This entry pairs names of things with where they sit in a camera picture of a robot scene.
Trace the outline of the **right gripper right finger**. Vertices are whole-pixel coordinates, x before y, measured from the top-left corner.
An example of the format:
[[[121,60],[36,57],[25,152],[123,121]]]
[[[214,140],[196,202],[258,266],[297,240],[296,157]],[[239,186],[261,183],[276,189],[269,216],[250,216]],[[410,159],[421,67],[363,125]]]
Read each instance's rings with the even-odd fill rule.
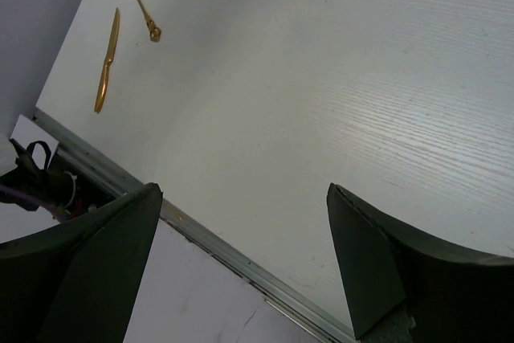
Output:
[[[511,258],[428,234],[336,184],[326,202],[356,339],[512,341]]]

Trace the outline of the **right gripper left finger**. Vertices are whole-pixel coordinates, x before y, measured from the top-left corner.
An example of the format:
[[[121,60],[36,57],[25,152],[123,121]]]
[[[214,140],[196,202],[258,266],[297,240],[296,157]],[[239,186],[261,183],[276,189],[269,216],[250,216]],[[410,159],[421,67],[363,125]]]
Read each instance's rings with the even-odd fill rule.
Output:
[[[1,245],[3,342],[122,342],[160,218],[149,183]]]

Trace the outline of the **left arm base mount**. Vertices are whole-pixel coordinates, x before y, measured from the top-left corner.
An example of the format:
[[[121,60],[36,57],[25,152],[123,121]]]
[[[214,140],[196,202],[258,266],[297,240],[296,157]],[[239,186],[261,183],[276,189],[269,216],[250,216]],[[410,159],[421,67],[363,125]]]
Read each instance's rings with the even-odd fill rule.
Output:
[[[14,168],[1,176],[1,202],[27,211],[44,208],[63,223],[114,200],[61,157],[51,159],[45,141],[22,147],[8,140],[14,150]]]

